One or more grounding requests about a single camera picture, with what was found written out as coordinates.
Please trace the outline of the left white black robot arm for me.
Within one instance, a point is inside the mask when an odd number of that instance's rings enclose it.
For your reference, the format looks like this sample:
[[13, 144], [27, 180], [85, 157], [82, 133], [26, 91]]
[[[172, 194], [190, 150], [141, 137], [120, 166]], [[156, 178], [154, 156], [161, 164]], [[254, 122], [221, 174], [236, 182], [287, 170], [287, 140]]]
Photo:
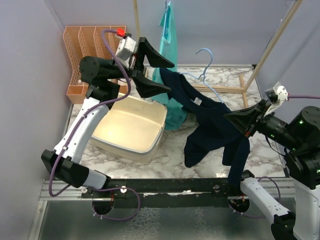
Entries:
[[98, 123], [116, 102], [128, 96], [127, 93], [118, 96], [120, 86], [111, 80], [126, 78], [133, 81], [142, 98], [170, 92], [169, 87], [144, 76], [144, 59], [147, 58], [153, 68], [173, 68], [174, 63], [156, 51], [145, 37], [128, 46], [130, 41], [130, 37], [122, 39], [112, 59], [85, 56], [80, 60], [81, 80], [89, 85], [82, 109], [54, 149], [46, 149], [41, 155], [51, 181], [58, 178], [69, 186], [92, 188], [97, 196], [106, 197], [111, 190], [111, 178], [81, 165], [80, 161]]

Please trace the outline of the navy blue t shirt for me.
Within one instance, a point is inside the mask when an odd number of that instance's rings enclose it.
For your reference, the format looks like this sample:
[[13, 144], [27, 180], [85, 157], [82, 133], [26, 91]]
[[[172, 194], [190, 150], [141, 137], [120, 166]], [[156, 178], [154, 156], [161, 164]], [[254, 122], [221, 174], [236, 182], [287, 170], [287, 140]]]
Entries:
[[194, 167], [209, 152], [224, 148], [222, 164], [230, 167], [227, 180], [231, 185], [239, 185], [250, 154], [250, 142], [224, 117], [231, 110], [225, 103], [201, 94], [184, 75], [166, 68], [161, 68], [159, 73], [163, 84], [171, 89], [169, 98], [180, 103], [184, 110], [193, 113], [198, 122], [198, 127], [186, 140], [185, 166]]

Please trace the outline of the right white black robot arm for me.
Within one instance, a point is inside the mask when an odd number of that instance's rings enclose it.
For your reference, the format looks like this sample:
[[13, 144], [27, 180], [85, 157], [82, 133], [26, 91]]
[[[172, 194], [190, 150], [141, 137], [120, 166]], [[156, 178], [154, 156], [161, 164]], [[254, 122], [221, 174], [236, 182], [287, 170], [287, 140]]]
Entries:
[[261, 100], [252, 107], [224, 115], [245, 137], [256, 132], [270, 137], [286, 149], [285, 165], [295, 189], [295, 212], [273, 198], [249, 171], [230, 182], [236, 195], [243, 193], [261, 210], [276, 240], [320, 238], [320, 109], [304, 107], [290, 122], [267, 113], [272, 104]]

